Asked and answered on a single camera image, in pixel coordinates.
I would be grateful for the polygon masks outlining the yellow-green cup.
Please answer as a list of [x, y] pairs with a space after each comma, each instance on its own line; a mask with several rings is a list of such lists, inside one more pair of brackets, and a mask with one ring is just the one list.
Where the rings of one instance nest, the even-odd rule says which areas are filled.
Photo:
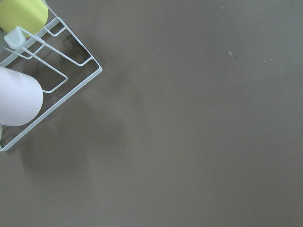
[[21, 27], [35, 35], [47, 23], [49, 9], [42, 0], [2, 0], [0, 27], [9, 33]]

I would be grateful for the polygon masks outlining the pink-white cup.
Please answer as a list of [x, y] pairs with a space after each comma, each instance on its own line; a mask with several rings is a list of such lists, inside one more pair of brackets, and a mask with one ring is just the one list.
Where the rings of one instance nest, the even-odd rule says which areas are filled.
[[43, 90], [32, 76], [0, 68], [0, 123], [21, 126], [33, 120], [43, 104]]

